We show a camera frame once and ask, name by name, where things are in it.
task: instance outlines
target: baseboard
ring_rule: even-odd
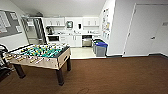
[[[166,55],[164,55],[164,54],[161,54],[161,53],[149,54],[149,56],[162,56],[162,57],[168,59],[168,56],[166,56]]]
[[[113,56],[106,56],[107,58],[115,58],[115,57],[122,57],[122,55],[113,55]]]

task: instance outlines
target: microwave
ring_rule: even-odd
[[[59,41],[59,36],[48,36],[49,41]]]

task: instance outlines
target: appliance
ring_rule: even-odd
[[[53,30],[52,30],[52,28],[50,26],[47,26],[46,29],[48,31],[48,35],[52,35],[53,34],[53,32],[52,32]]]
[[[29,44],[47,44],[41,18],[22,18]]]
[[[82,35],[82,47],[92,46],[92,35]]]

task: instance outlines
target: countertop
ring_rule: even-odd
[[[82,36],[82,35],[95,35],[99,36],[100,34],[95,33],[69,33],[69,34],[53,34],[53,35],[46,35],[46,36]]]

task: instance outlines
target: cabinet door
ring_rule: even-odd
[[[75,38],[74,36],[67,36],[67,41],[70,47],[75,47]]]
[[[74,36],[75,37],[75,47],[82,47],[82,36]]]
[[[64,20],[64,18],[58,18],[58,25],[59,26],[65,26],[65,20]]]
[[[52,18],[52,26],[65,26],[64,18]]]
[[[83,26],[99,26],[99,18],[83,18]]]
[[[67,42],[67,36],[59,36],[59,41],[61,42],[61,43],[68,43]]]
[[[52,26],[58,26],[57,18],[52,18]]]
[[[90,26],[90,19],[89,18],[83,18],[83,26]]]
[[[95,26],[99,26],[99,18],[94,18],[94,24]]]
[[[45,20],[46,20],[47,26],[52,26],[52,19],[51,18],[45,18]]]

